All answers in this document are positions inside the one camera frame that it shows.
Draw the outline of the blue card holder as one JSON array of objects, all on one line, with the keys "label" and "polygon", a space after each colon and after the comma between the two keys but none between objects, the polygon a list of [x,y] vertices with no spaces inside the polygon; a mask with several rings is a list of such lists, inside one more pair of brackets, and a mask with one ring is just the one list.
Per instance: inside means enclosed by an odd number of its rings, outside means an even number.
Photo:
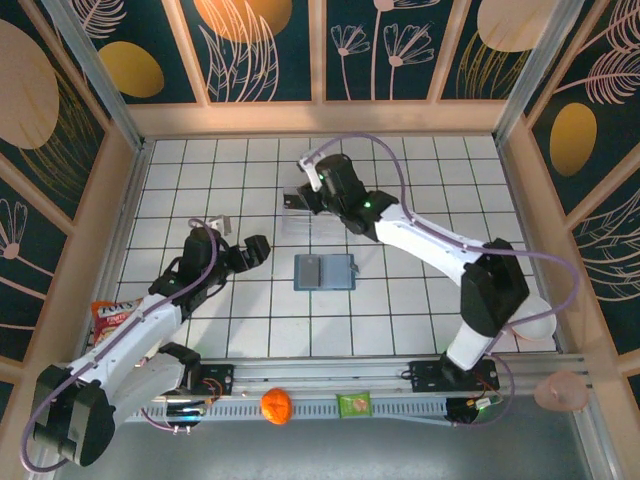
[{"label": "blue card holder", "polygon": [[[321,286],[316,289],[302,289],[298,285],[298,268],[300,257],[303,255],[317,255],[321,260]],[[294,259],[295,291],[352,291],[356,289],[356,277],[359,267],[355,264],[352,254],[300,254]]]}]

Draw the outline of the clear acrylic tray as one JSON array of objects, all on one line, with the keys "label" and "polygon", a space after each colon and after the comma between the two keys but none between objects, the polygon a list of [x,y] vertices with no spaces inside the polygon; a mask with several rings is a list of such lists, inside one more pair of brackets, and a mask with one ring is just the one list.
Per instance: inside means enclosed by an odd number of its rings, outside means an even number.
[{"label": "clear acrylic tray", "polygon": [[287,186],[282,191],[282,231],[296,239],[307,240],[311,245],[346,245],[349,231],[332,213],[314,214],[283,208],[283,194],[294,193],[295,189]]}]

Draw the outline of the orange candy bag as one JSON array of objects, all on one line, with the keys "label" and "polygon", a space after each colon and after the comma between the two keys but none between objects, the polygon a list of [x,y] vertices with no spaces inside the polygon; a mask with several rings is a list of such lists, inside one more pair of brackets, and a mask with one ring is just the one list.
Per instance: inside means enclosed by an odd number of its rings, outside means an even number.
[{"label": "orange candy bag", "polygon": [[96,301],[91,304],[94,322],[93,345],[109,337],[138,308],[141,298],[122,302]]}]

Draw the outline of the orange mandarin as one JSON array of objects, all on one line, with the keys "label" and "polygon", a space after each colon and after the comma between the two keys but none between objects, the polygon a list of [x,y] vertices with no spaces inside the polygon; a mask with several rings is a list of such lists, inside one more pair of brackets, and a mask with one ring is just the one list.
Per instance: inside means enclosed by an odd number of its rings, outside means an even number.
[{"label": "orange mandarin", "polygon": [[267,391],[260,401],[261,413],[274,425],[284,425],[293,416],[293,402],[289,394],[280,388]]}]

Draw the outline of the green snack packet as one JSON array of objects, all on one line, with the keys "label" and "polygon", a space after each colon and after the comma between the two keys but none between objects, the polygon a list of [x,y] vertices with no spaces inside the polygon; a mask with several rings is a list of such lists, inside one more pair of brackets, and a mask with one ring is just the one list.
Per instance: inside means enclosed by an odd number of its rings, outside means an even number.
[{"label": "green snack packet", "polygon": [[373,415],[369,392],[337,394],[336,400],[340,418],[371,417]]}]

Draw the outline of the white bowl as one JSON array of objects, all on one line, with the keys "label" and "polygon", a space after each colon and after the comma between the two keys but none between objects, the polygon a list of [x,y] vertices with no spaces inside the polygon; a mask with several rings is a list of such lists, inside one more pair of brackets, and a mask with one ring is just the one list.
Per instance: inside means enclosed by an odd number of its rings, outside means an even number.
[{"label": "white bowl", "polygon": [[557,319],[554,314],[521,324],[518,324],[518,321],[547,312],[550,309],[550,305],[543,298],[530,294],[507,325],[514,334],[525,340],[542,341],[549,339],[553,336],[557,327]]}]

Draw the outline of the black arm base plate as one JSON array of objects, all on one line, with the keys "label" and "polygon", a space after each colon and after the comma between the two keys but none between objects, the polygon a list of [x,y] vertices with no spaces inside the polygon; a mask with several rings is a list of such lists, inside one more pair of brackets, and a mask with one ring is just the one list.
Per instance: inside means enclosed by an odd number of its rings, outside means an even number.
[{"label": "black arm base plate", "polygon": [[472,369],[464,371],[442,357],[439,360],[412,361],[401,374],[414,393],[476,392],[485,388],[499,390],[496,364],[482,359]]},{"label": "black arm base plate", "polygon": [[232,364],[200,364],[187,371],[181,387],[195,396],[230,396],[233,381]]}]

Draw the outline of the aluminium mounting rail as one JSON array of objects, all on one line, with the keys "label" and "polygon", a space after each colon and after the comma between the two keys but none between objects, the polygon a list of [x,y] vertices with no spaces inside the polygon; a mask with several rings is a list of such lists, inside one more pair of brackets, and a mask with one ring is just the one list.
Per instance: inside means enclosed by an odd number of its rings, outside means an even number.
[{"label": "aluminium mounting rail", "polygon": [[[530,395],[539,382],[558,371],[570,371],[579,375],[592,387],[584,359],[579,355],[562,355],[550,352],[492,355],[484,359],[496,364],[500,389],[476,392],[414,393],[408,380],[401,374],[412,361],[439,360],[435,356],[422,358],[379,357],[338,359],[231,359],[223,362],[204,361],[202,364],[232,364],[234,381],[230,396],[258,398],[273,388],[285,390],[290,396],[311,398],[333,394],[370,392],[374,396],[402,396],[425,394],[440,397],[472,397],[493,390],[505,395],[513,387],[519,395]],[[180,395],[199,398],[180,387],[175,392],[155,391],[147,395],[146,402],[162,396],[176,398]]]}]

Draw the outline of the aluminium frame post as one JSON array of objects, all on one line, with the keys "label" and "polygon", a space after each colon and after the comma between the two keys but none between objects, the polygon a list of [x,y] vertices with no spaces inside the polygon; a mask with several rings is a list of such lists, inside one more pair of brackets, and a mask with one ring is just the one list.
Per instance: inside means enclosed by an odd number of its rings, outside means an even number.
[{"label": "aluminium frame post", "polygon": [[127,142],[141,151],[143,136],[94,44],[94,40],[107,40],[126,18],[125,0],[38,1]]},{"label": "aluminium frame post", "polygon": [[496,147],[501,149],[537,86],[541,83],[575,25],[585,0],[557,0],[541,37],[529,55],[511,91],[499,122],[493,131]]}]

